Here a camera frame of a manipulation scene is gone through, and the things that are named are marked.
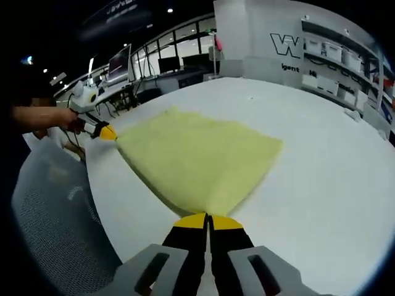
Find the person's left hand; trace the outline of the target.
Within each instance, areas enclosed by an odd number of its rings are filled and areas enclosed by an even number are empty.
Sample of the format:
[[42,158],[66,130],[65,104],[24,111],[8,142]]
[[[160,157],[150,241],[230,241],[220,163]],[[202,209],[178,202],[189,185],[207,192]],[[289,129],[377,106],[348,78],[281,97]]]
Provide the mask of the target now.
[[71,109],[59,109],[57,111],[56,126],[80,134],[84,131],[85,121]]

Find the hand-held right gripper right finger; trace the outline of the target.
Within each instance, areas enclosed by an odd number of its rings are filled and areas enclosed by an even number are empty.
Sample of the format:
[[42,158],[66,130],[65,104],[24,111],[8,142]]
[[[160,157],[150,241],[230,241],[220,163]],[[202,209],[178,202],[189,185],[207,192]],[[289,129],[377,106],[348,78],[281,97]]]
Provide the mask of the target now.
[[208,218],[212,273],[220,295],[304,295],[300,272],[264,246],[255,246],[236,220]]

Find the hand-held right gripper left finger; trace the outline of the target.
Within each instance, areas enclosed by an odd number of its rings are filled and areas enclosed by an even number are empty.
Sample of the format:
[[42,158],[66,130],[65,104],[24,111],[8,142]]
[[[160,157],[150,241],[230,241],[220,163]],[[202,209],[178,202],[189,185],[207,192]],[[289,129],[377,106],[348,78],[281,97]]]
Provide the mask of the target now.
[[151,244],[115,274],[115,295],[196,295],[204,271],[207,214],[178,220],[162,244]]

